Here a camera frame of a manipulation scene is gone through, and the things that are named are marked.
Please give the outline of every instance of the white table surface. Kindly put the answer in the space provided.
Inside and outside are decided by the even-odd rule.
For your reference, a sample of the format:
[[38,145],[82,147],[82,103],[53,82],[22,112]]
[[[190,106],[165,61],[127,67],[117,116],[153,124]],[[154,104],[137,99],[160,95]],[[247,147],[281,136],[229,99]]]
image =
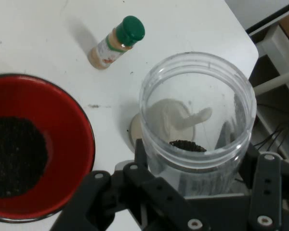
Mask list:
[[[107,70],[94,69],[86,53],[127,15],[143,22],[143,41]],[[258,58],[223,0],[0,0],[0,73],[45,78],[80,103],[96,139],[95,170],[112,173],[116,163],[133,159],[127,129],[142,80],[154,64],[185,51],[221,56],[247,77]],[[0,223],[0,231],[48,231],[57,216]],[[120,212],[108,230],[137,229]]]

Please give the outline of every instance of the clear plastic container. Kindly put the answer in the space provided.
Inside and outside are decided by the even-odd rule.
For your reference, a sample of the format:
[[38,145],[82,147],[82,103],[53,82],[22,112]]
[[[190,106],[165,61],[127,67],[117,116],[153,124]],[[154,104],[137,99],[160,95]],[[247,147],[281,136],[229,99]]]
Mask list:
[[[140,93],[150,171],[185,197],[226,193],[245,155],[256,115],[247,78],[228,61],[187,52],[157,64]],[[206,152],[169,144],[193,141]]]

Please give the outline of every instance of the dark granular material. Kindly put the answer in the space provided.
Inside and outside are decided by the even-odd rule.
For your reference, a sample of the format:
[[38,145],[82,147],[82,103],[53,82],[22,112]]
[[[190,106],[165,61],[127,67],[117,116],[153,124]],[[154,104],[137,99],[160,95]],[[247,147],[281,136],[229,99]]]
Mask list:
[[195,142],[191,141],[171,141],[169,142],[172,146],[175,146],[177,148],[186,150],[186,151],[191,151],[191,152],[206,152],[207,150],[204,149],[203,147],[197,145]]
[[0,117],[0,198],[32,189],[47,158],[44,137],[30,120]]

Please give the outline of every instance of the beige object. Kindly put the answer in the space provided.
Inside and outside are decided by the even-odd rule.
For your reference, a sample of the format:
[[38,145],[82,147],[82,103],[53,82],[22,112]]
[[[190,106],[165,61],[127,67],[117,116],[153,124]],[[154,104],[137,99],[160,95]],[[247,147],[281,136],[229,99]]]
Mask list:
[[136,42],[143,39],[144,30],[144,25],[138,18],[125,17],[122,23],[90,51],[90,63],[97,69],[106,69],[122,54],[132,49]]
[[[110,45],[120,50],[112,51],[107,48],[107,39],[109,39]],[[114,28],[112,32],[103,39],[96,47],[89,53],[89,61],[96,69],[103,70],[109,67],[115,60],[117,60],[124,52],[132,49],[132,47],[125,47],[121,42],[119,42],[116,37],[116,29]]]

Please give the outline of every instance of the bowl rim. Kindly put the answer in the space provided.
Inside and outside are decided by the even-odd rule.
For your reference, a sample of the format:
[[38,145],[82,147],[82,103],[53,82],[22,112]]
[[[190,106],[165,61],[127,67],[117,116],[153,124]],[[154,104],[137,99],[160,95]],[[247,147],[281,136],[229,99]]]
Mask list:
[[[94,165],[94,162],[95,162],[95,154],[96,154],[95,136],[94,136],[94,132],[93,132],[93,129],[92,129],[91,122],[90,122],[87,114],[85,113],[83,108],[80,106],[80,104],[74,99],[74,97],[72,97],[67,91],[65,91],[64,89],[62,89],[58,85],[56,85],[56,84],[54,84],[54,83],[52,83],[52,82],[50,82],[50,81],[48,81],[46,79],[37,77],[37,76],[28,75],[28,74],[22,74],[22,73],[2,73],[2,74],[0,74],[0,78],[6,78],[6,77],[26,77],[26,78],[31,78],[33,80],[38,80],[38,81],[44,82],[45,84],[49,84],[52,87],[57,88],[60,92],[65,93],[69,98],[72,99],[72,101],[74,103],[76,103],[76,106],[80,109],[80,111],[84,115],[85,119],[88,121],[89,126],[90,126],[90,130],[91,130],[91,134],[92,134],[92,144],[93,144],[93,153],[92,153],[92,155],[93,155],[93,159],[92,159],[92,163],[91,163],[91,166],[90,166],[90,170],[88,171],[88,173],[90,173],[92,171],[92,169],[93,169],[93,165]],[[64,206],[67,204],[67,202],[71,199],[73,194],[74,193],[72,193],[70,195],[67,195],[64,199],[61,200],[61,202],[59,203],[60,204],[59,206],[57,206],[56,208],[54,208],[53,210],[51,210],[49,212],[44,213],[43,215],[36,216],[36,217],[29,217],[29,218],[8,218],[8,217],[0,216],[0,222],[5,222],[5,223],[28,223],[28,222],[33,222],[33,221],[42,220],[44,218],[48,218],[48,217],[56,214],[57,212],[61,211],[64,208]],[[9,215],[12,215],[13,217],[17,216],[16,213],[6,213],[6,214],[7,214],[7,216],[9,216]]]

